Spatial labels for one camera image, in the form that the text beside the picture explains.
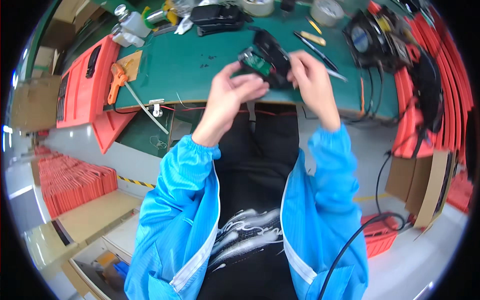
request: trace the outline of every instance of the white bottle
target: white bottle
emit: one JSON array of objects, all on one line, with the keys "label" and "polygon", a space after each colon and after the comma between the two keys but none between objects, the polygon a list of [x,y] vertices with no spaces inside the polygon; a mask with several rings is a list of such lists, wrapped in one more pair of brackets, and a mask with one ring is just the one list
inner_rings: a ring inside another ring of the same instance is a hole
[{"label": "white bottle", "polygon": [[117,6],[114,13],[118,16],[120,25],[126,29],[126,32],[139,37],[146,37],[150,33],[151,29],[145,25],[142,15],[127,10],[125,4]]},{"label": "white bottle", "polygon": [[143,45],[145,44],[145,41],[142,40],[141,38],[139,38],[138,36],[136,35],[133,35],[131,33],[128,33],[128,32],[124,32],[122,33],[123,34],[123,37],[130,43],[132,43],[135,47],[137,48],[140,48],[140,47],[143,47]]},{"label": "white bottle", "polygon": [[124,32],[122,30],[123,30],[123,27],[120,26],[120,24],[116,24],[115,26],[113,26],[113,28],[112,28],[112,34],[113,34],[112,40],[115,43],[119,44],[120,46],[128,47],[132,44],[132,42],[127,41],[127,39],[123,35]]}]

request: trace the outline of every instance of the person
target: person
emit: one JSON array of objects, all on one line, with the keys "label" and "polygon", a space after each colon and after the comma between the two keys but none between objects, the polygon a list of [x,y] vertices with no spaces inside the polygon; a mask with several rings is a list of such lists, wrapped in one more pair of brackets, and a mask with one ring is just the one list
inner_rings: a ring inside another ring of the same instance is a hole
[{"label": "person", "polygon": [[[320,120],[308,141],[315,175],[299,149],[296,107],[246,102],[268,83],[212,81],[204,114],[160,163],[143,201],[125,280],[131,299],[318,299],[332,262],[360,227],[352,198],[356,159],[326,68],[290,53],[288,80]],[[334,269],[323,299],[361,299],[368,284],[366,244],[358,236]]]}]

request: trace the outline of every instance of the yellow and black hazard tape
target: yellow and black hazard tape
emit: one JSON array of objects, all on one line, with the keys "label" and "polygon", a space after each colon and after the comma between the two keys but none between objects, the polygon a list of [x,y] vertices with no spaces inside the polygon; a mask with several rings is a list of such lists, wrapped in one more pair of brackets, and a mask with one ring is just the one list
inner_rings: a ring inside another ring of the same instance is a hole
[{"label": "yellow and black hazard tape", "polygon": [[119,176],[119,175],[117,175],[117,178],[121,179],[121,180],[131,182],[131,183],[135,183],[135,184],[138,184],[138,185],[143,185],[143,186],[146,186],[146,187],[149,187],[149,188],[152,188],[152,189],[154,189],[156,187],[156,185],[154,185],[154,184],[145,183],[145,182],[138,181],[138,180],[133,180],[133,179],[128,179],[128,178],[125,178],[125,177],[122,177],[122,176]]}]

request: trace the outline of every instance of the elastic cuff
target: elastic cuff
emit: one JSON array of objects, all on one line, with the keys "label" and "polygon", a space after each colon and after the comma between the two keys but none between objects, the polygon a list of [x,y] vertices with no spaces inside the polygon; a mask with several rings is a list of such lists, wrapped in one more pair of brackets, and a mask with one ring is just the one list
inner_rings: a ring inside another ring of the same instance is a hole
[{"label": "elastic cuff", "polygon": [[216,159],[217,156],[220,156],[220,149],[218,148],[218,144],[213,147],[205,147],[199,145],[192,140],[191,134],[182,137],[179,144],[180,143],[184,143],[186,147],[188,147],[195,153],[211,155],[213,159]]},{"label": "elastic cuff", "polygon": [[319,127],[317,131],[312,135],[309,143],[316,147],[322,145],[327,148],[342,148],[344,151],[350,151],[350,136],[348,135],[347,128],[342,123],[340,128],[335,132],[330,132],[322,127]]}]

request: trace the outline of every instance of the white zipper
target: white zipper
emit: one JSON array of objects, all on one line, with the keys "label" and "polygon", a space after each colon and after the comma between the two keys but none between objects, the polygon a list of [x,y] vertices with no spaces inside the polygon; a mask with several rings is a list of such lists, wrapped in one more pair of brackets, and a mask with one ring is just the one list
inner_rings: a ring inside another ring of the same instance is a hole
[{"label": "white zipper", "polygon": [[288,174],[287,182],[285,183],[285,188],[282,195],[282,204],[280,207],[280,226],[283,232],[283,249],[285,250],[285,255],[287,256],[288,262],[292,268],[305,280],[309,285],[312,284],[317,273],[310,268],[299,256],[295,253],[292,246],[288,242],[288,239],[285,235],[285,230],[283,229],[283,201],[285,200],[285,194],[287,192],[288,180],[290,179],[291,172]]},{"label": "white zipper", "polygon": [[200,249],[192,256],[191,259],[175,274],[170,285],[173,286],[173,289],[178,293],[180,290],[187,284],[188,280],[195,274],[195,272],[200,269],[200,267],[205,263],[207,258],[212,251],[213,244],[215,243],[216,234],[218,231],[218,221],[220,219],[220,182],[218,181],[218,176],[215,171],[215,164],[212,162],[213,171],[215,173],[216,183],[218,186],[218,215],[216,216],[215,225],[212,228],[212,231],[208,235],[205,243],[200,247]]}]

